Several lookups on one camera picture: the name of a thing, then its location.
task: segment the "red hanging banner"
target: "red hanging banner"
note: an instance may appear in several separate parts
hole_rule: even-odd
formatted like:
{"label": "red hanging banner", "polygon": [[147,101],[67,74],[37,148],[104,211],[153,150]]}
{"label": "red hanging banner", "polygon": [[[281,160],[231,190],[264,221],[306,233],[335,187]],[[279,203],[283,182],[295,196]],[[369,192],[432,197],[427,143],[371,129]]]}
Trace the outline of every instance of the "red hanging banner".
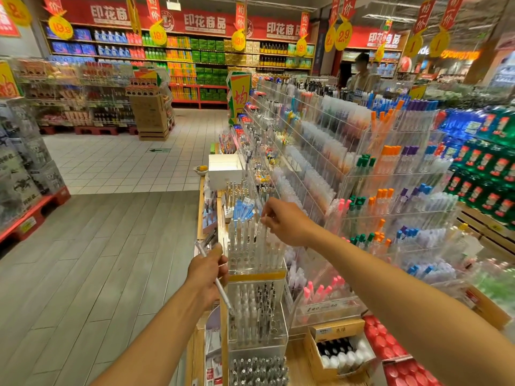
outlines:
{"label": "red hanging banner", "polygon": [[420,6],[417,21],[413,26],[414,34],[418,34],[420,31],[425,30],[425,28],[428,26],[429,17],[431,16],[431,12],[435,6],[435,1],[436,0],[425,0]]}
{"label": "red hanging banner", "polygon": [[302,12],[302,15],[300,17],[300,31],[299,36],[301,38],[304,38],[307,36],[307,26],[310,24],[310,13],[309,12]]}
{"label": "red hanging banner", "polygon": [[0,1],[0,36],[20,36],[20,32],[11,20],[9,15],[5,12],[2,2]]}
{"label": "red hanging banner", "polygon": [[161,19],[161,8],[159,7],[159,0],[147,0],[148,16],[153,23]]}
{"label": "red hanging banner", "polygon": [[440,23],[441,28],[449,31],[454,25],[454,20],[458,14],[459,8],[463,0],[449,0],[447,3],[446,11],[443,13],[442,22]]}
{"label": "red hanging banner", "polygon": [[342,17],[349,20],[352,15],[354,15],[354,6],[356,5],[356,0],[344,0],[344,8],[341,12]]}
{"label": "red hanging banner", "polygon": [[236,31],[245,29],[245,4],[242,2],[236,3],[236,21],[234,22],[234,26],[236,27]]}
{"label": "red hanging banner", "polygon": [[329,28],[331,28],[338,20],[338,10],[340,9],[340,0],[333,0],[331,4],[331,15],[329,16]]}
{"label": "red hanging banner", "polygon": [[57,15],[63,11],[61,0],[44,0],[45,9],[52,15]]}

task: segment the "tile floor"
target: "tile floor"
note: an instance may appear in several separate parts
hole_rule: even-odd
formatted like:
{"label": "tile floor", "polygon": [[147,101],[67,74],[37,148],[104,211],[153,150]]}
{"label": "tile floor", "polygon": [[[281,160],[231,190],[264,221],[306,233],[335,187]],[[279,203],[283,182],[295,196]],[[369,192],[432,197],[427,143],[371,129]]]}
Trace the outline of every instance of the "tile floor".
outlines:
{"label": "tile floor", "polygon": [[227,111],[177,109],[175,121],[166,142],[141,142],[129,134],[56,134],[44,140],[71,194],[198,190],[200,177],[193,168],[207,165],[211,143],[227,125]]}

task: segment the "person's left hand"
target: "person's left hand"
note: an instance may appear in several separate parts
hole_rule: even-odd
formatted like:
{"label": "person's left hand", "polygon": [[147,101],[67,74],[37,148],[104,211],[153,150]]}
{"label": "person's left hand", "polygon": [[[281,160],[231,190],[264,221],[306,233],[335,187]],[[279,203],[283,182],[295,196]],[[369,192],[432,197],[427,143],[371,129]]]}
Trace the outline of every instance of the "person's left hand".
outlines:
{"label": "person's left hand", "polygon": [[208,257],[195,256],[188,267],[186,282],[196,289],[204,301],[204,309],[208,308],[219,298],[215,279],[221,278],[222,285],[227,284],[229,267],[227,257],[223,254],[220,244],[216,244],[208,253]]}

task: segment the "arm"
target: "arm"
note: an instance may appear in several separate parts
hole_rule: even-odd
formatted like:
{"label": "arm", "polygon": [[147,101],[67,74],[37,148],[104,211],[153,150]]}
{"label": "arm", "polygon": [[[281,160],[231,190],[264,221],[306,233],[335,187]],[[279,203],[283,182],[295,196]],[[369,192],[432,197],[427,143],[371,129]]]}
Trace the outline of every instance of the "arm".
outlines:
{"label": "arm", "polygon": [[226,262],[219,244],[194,257],[181,288],[92,386],[168,386],[197,321],[218,298],[215,279],[226,283]]}
{"label": "arm", "polygon": [[294,203],[271,198],[262,222],[282,241],[325,257],[392,335],[448,386],[515,384],[515,348],[465,305],[328,232]]}

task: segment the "person's right hand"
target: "person's right hand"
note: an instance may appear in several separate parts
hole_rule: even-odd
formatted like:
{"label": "person's right hand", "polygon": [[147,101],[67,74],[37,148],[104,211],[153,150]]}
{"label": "person's right hand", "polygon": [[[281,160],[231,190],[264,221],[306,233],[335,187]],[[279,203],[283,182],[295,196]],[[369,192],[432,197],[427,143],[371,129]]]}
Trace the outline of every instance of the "person's right hand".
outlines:
{"label": "person's right hand", "polygon": [[295,203],[276,198],[266,202],[261,213],[261,223],[290,246],[307,246],[309,236],[317,226]]}

